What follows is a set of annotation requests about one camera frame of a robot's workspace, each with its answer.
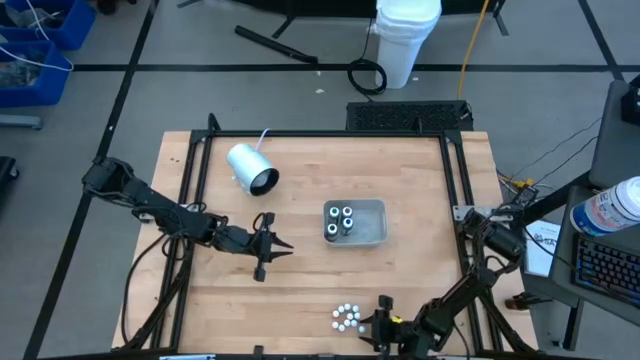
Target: white bucket lid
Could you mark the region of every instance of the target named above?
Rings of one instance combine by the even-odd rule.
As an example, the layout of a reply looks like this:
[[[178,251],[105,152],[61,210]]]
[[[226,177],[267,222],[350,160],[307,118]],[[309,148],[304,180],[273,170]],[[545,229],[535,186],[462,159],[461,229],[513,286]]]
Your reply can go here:
[[[378,0],[376,9],[392,21],[429,22],[440,17],[441,0]]]
[[[620,203],[631,216],[640,219],[640,176],[620,183],[616,189]]]

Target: paper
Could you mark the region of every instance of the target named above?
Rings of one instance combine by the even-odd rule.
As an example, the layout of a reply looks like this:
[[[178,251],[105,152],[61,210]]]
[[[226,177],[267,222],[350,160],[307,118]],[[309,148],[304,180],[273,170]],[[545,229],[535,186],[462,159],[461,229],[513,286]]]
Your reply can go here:
[[[560,235],[560,225],[548,223],[538,220],[527,226],[529,233],[550,253],[556,253],[556,244]],[[527,261],[525,273],[537,276],[548,277],[551,270],[551,262],[553,257],[544,252],[534,241],[525,233],[527,239]]]

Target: yellow cable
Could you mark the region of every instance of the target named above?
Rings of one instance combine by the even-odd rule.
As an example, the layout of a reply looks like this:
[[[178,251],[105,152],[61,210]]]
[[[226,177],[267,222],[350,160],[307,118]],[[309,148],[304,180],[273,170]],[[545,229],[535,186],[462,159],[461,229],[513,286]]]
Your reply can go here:
[[[489,6],[489,0],[484,0],[484,5],[482,5],[482,11],[480,12],[480,18],[478,19],[478,23],[476,24],[476,29],[473,30],[473,36],[471,37],[471,43],[469,43],[469,47],[467,48],[467,54],[464,56],[464,62],[462,63],[462,70],[460,71],[460,81],[458,81],[458,97],[457,97],[458,100],[460,100],[460,95],[462,95],[462,84],[464,83],[464,71],[467,68],[469,57],[471,57],[471,49],[473,49],[473,45],[476,43],[476,37],[478,37],[478,31],[480,31],[480,25],[482,25],[482,20],[484,20],[484,14],[487,12],[487,6]]]

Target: keyboard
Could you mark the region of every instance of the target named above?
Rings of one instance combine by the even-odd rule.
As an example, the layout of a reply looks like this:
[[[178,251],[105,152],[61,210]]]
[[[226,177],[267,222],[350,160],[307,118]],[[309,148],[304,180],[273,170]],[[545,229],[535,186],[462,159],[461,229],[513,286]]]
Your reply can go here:
[[[572,282],[578,286],[617,298],[623,295],[640,304],[640,254],[622,251],[615,246],[595,242],[593,238],[576,234]]]

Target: black line on floor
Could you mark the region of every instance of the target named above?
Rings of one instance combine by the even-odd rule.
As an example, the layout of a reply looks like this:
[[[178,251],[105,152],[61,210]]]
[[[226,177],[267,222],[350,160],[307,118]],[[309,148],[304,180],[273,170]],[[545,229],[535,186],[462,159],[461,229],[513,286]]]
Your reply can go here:
[[[640,65],[618,65],[620,72],[640,72]]]
[[[98,71],[121,71],[129,69],[126,64],[76,64],[73,67],[75,72],[98,72]]]
[[[107,126],[105,127],[104,133],[102,135],[102,140],[100,140],[100,146],[98,147],[98,152],[96,154],[97,156],[105,156],[109,151],[111,140],[113,140],[113,134],[115,133],[116,127],[118,126],[120,114],[122,114],[124,103],[127,100],[127,95],[129,94],[129,89],[131,88],[133,75],[136,72],[136,66],[138,65],[138,62],[140,61],[142,49],[144,48],[144,43],[147,41],[149,29],[151,29],[151,22],[153,21],[153,17],[155,16],[156,8],[159,2],[160,0],[154,0],[149,4],[149,9],[147,10],[147,14],[144,17],[144,22],[142,23],[140,33],[138,34],[136,45],[133,48],[133,54],[131,54],[131,59],[129,60],[127,71],[124,74],[122,84],[120,85],[120,90],[118,90],[118,95],[116,96],[115,103],[113,104],[113,108],[111,109],[111,114],[109,115]]]
[[[67,240],[64,243],[62,253],[58,259],[58,265],[56,265],[53,278],[51,279],[51,283],[49,283],[47,295],[45,295],[36,324],[33,327],[33,332],[31,333],[29,343],[27,344],[27,348],[24,352],[23,359],[25,360],[34,360],[38,357],[38,353],[42,347],[42,342],[47,334],[49,322],[51,322],[53,310],[58,303],[60,291],[64,284],[64,278],[67,276],[69,265],[71,264],[71,258],[76,250],[76,245],[78,244],[78,239],[82,232],[82,226],[84,225],[84,220],[87,217],[87,212],[89,211],[89,205],[91,205],[91,197],[82,194],[80,203],[76,209],[76,214],[73,217],[73,222],[71,223],[71,228],[67,234]]]
[[[141,72],[270,72],[270,71],[346,71],[348,64],[226,64],[226,65],[189,65],[189,64],[142,64],[136,67]],[[460,64],[418,64],[413,71],[421,72],[459,72]],[[362,66],[356,70],[369,70]],[[607,72],[608,65],[467,65],[469,72]]]
[[[115,102],[113,104],[111,114],[109,115],[109,120],[102,135],[102,140],[100,141],[100,146],[98,147],[96,156],[105,156],[107,154],[107,151],[109,150],[116,125],[118,124],[118,120],[120,119],[122,108],[124,107],[124,103],[127,99],[127,94],[129,93],[129,88],[131,87],[131,80],[133,79],[133,75],[135,73],[135,67],[140,60],[140,55],[142,54],[144,43],[147,39],[147,36],[149,35],[149,29],[151,28],[151,22],[153,21],[158,2],[159,0],[153,0],[149,4],[147,14],[145,16],[144,22],[142,23],[140,33],[138,34],[136,45],[133,49],[133,53],[131,54],[131,59],[129,60],[129,64],[122,80],[122,84],[120,85],[120,90],[118,91],[118,95],[116,96]],[[96,69],[97,66],[103,67],[105,65],[85,65],[81,66],[80,69]],[[71,228],[69,229],[69,233],[67,234],[67,239],[62,248],[62,253],[60,254],[60,258],[58,259],[58,264],[56,265],[53,278],[51,279],[47,294],[44,298],[44,302],[42,303],[42,307],[40,308],[40,312],[38,313],[36,324],[33,328],[33,331],[31,332],[29,343],[27,344],[27,348],[25,349],[23,357],[23,359],[25,360],[33,360],[38,357],[38,354],[42,347],[42,343],[47,334],[47,328],[49,327],[51,317],[53,316],[58,298],[60,297],[60,292],[62,291],[65,277],[69,270],[69,266],[71,265],[71,259],[73,258],[73,253],[75,252],[76,245],[78,244],[78,239],[80,238],[80,233],[82,232],[82,227],[84,226],[84,221],[87,217],[87,212],[89,211],[90,205],[91,197],[89,195],[83,194],[82,198],[80,199],[80,203],[78,204],[78,208],[76,209],[76,213],[73,217]]]
[[[604,56],[604,59],[607,62],[607,65],[609,65],[609,68],[610,68],[609,70],[613,74],[613,77],[616,80],[624,80],[622,77],[622,73],[618,68],[618,64],[616,63],[616,59],[613,57],[613,53],[611,52],[611,49],[607,44],[607,40],[605,40],[604,34],[602,33],[602,30],[600,29],[600,26],[598,25],[598,22],[596,21],[596,18],[593,15],[593,11],[591,11],[591,7],[589,6],[589,3],[587,3],[587,0],[578,0],[578,4],[580,4],[580,8],[584,13],[584,17],[587,19],[587,23],[591,28],[591,32],[593,33],[593,36],[596,38],[598,47],[600,47],[602,56]]]

